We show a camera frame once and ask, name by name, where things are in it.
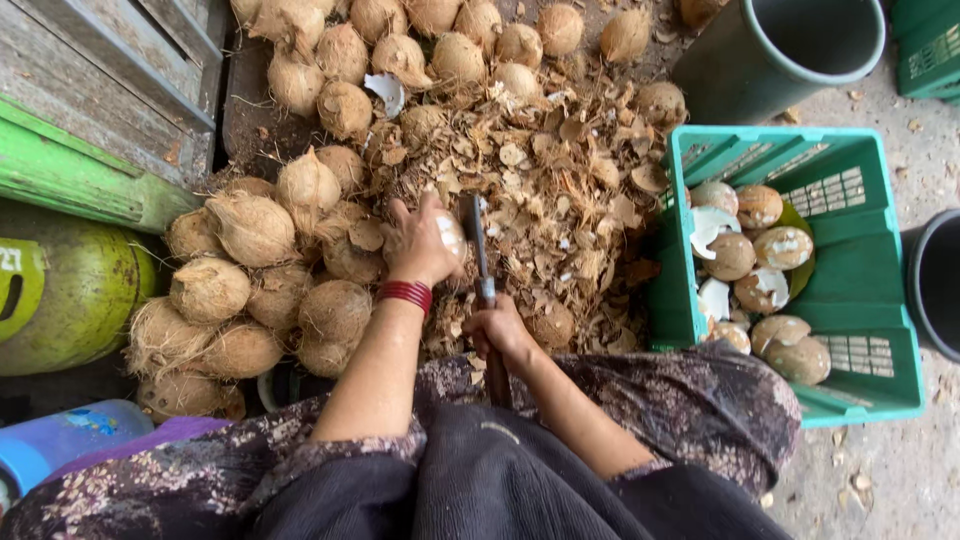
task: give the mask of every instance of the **concrete floor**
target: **concrete floor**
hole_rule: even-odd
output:
[[[888,50],[867,79],[823,90],[797,109],[801,125],[881,133],[905,230],[960,206],[960,109],[899,97],[895,69],[895,51]],[[864,97],[854,101],[851,90]],[[915,124],[911,131],[913,120],[920,129]],[[957,537],[960,366],[930,351],[923,358],[927,410],[921,418],[803,433],[768,509],[795,538]],[[872,501],[861,503],[851,488],[857,473],[871,479]]]

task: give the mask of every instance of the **green painted wood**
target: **green painted wood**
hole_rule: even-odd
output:
[[[162,233],[202,198],[18,109],[0,96],[0,197]]]

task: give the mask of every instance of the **hand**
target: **hand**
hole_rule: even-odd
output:
[[[390,266],[391,281],[421,282],[433,285],[450,276],[463,277],[464,266],[451,253],[440,237],[437,217],[446,210],[434,191],[424,191],[420,209],[411,212],[403,201],[390,201],[390,213],[396,228],[381,225],[385,238],[384,252]]]
[[[521,378],[535,360],[547,357],[523,326],[514,299],[503,293],[496,295],[494,309],[474,307],[463,331],[473,339],[478,356],[486,360],[491,350],[498,351],[507,370]]]

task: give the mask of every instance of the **woman's right hand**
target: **woman's right hand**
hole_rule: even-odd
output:
[[[518,377],[523,377],[534,361],[546,356],[523,326],[514,299],[503,293],[496,295],[494,309],[475,307],[463,331],[473,339],[478,356],[486,360],[491,350],[498,351],[507,370]]]

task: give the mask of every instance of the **purple cloth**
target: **purple cloth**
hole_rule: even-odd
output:
[[[208,431],[218,430],[231,424],[233,423],[230,420],[209,418],[206,416],[177,416],[167,420],[153,432],[134,439],[127,444],[81,455],[51,473],[50,476],[40,484],[45,484],[69,473],[82,471],[83,469],[92,467],[97,463],[103,463],[109,459],[130,457],[145,450],[156,448],[163,443],[192,439]]]

